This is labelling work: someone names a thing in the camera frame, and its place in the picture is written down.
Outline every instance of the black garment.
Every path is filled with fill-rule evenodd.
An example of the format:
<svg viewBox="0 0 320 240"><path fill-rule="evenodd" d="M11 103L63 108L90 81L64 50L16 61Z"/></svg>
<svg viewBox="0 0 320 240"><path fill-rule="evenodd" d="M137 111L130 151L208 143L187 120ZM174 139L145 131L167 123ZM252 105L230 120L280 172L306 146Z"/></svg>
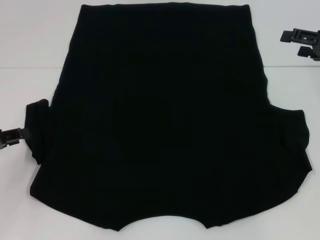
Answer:
<svg viewBox="0 0 320 240"><path fill-rule="evenodd" d="M83 5L52 104L30 104L30 194L114 230L207 228L292 197L311 166L302 110L270 105L250 8Z"/></svg>

